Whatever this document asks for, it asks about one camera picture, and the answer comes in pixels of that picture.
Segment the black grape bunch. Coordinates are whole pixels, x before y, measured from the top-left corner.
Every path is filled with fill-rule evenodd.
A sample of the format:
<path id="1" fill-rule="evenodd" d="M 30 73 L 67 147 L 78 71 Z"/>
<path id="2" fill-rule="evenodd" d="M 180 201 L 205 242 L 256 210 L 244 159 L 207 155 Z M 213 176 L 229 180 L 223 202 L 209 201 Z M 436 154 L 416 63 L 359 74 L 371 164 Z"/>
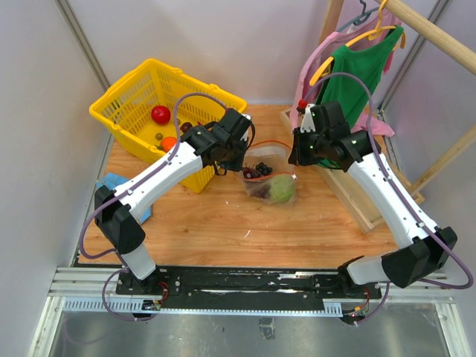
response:
<path id="1" fill-rule="evenodd" d="M 269 176 L 273 173 L 273 169 L 266 165 L 264 162 L 260 162 L 255 166 L 255 170 L 261 175 L 261 176 Z"/>

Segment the dark mangosteen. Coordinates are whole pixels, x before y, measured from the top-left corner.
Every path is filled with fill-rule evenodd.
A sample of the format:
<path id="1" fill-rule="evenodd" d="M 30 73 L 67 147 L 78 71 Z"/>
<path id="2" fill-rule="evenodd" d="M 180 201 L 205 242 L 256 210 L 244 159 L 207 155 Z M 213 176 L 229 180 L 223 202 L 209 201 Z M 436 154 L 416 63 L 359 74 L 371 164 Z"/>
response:
<path id="1" fill-rule="evenodd" d="M 190 123 L 190 122 L 184 122 L 181 126 L 180 126 L 180 130 L 185 133 L 187 130 L 189 130 L 190 128 L 193 127 L 193 124 Z"/>

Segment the orange persimmon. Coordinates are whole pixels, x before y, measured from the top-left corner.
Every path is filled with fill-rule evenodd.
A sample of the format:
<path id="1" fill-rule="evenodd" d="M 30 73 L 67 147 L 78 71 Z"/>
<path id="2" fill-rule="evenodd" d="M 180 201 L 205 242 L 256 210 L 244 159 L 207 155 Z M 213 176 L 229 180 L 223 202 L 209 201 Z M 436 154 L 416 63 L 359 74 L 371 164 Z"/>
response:
<path id="1" fill-rule="evenodd" d="M 164 152 L 169 152 L 177 143 L 175 137 L 165 137 L 161 140 L 159 148 Z"/>

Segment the clear zip top bag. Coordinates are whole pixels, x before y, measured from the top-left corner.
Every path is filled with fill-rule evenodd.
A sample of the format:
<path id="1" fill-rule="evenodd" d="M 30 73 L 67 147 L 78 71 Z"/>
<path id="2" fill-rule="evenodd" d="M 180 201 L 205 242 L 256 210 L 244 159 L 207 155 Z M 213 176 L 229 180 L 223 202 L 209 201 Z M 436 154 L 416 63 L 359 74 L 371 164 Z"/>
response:
<path id="1" fill-rule="evenodd" d="M 271 179 L 273 176 L 278 176 L 281 174 L 291 175 L 295 179 L 295 194 L 286 203 L 273 203 L 269 198 L 268 199 L 257 199 L 254 197 L 252 198 L 260 200 L 261 202 L 264 202 L 270 205 L 289 204 L 295 199 L 298 180 L 297 180 L 297 176 L 295 175 L 295 166 L 288 163 L 288 158 L 289 158 L 289 154 L 291 150 L 292 148 L 288 144 L 282 141 L 276 141 L 276 140 L 261 141 L 251 145 L 251 147 L 247 150 L 245 154 L 243 169 L 245 167 L 255 168 L 257 164 L 259 164 L 260 162 L 264 162 L 266 165 L 270 166 L 273 169 L 273 173 L 265 177 L 267 184 L 269 179 Z M 236 174 L 236 177 L 241 181 L 242 186 L 245 189 L 243 169 L 242 171 Z"/>

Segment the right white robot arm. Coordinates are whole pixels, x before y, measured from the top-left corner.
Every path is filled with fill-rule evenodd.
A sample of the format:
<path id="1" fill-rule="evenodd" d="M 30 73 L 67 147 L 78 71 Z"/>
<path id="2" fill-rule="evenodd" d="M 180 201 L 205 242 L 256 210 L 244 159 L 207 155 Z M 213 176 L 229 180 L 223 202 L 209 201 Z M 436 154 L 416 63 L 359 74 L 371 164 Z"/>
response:
<path id="1" fill-rule="evenodd" d="M 440 228 L 410 196 L 391 169 L 374 137 L 351 132 L 339 102 L 300 107 L 301 125 L 293 129 L 289 163 L 312 166 L 332 161 L 355 180 L 382 215 L 397 250 L 358 257 L 341 266 L 338 291 L 355 297 L 367 283 L 390 282 L 405 288 L 441 269 L 457 242 L 450 227 Z"/>

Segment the green cabbage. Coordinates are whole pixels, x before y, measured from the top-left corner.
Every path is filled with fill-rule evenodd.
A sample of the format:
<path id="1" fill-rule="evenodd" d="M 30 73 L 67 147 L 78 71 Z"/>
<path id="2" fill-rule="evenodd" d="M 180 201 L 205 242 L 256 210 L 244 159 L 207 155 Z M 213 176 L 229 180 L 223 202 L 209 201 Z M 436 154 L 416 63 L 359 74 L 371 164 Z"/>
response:
<path id="1" fill-rule="evenodd" d="M 291 175 L 273 176 L 268 181 L 269 199 L 273 203 L 286 203 L 295 194 L 295 179 Z"/>

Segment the purple grape bunch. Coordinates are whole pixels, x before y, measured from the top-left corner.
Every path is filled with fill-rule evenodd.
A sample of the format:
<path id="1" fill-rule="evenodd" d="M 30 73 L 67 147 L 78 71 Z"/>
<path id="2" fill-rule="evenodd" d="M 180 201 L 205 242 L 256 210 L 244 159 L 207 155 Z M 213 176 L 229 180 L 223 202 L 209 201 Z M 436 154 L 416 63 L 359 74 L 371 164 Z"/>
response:
<path id="1" fill-rule="evenodd" d="M 257 199 L 268 199 L 270 186 L 266 183 L 266 171 L 253 167 L 243 169 L 244 187 L 248 195 Z"/>

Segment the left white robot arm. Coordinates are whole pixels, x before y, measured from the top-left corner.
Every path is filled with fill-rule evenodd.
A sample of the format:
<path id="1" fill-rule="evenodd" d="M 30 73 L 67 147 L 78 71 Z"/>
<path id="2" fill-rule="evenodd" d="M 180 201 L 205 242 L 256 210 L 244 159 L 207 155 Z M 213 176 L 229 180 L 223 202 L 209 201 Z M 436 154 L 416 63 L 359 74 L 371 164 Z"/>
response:
<path id="1" fill-rule="evenodd" d="M 100 212 L 94 222 L 131 271 L 133 285 L 141 293 L 153 293 L 159 276 L 145 246 L 146 233 L 139 218 L 179 182 L 205 167 L 240 171 L 248 133 L 255 133 L 251 116 L 228 109 L 219 122 L 188 129 L 165 156 L 133 179 L 114 190 L 103 186 L 96 191 L 94 199 Z"/>

